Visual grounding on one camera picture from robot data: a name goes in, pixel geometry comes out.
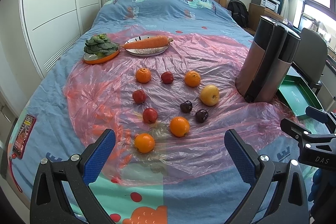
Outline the right gloved hand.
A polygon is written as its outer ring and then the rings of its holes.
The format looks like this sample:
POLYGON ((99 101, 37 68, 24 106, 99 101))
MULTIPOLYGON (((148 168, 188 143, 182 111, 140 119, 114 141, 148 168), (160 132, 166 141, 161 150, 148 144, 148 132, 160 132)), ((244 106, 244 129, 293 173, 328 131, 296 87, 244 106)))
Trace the right gloved hand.
POLYGON ((312 177, 313 185, 311 186, 310 194, 308 195, 308 201, 312 202, 315 200, 317 195, 319 184, 321 183, 322 170, 317 169, 312 177))

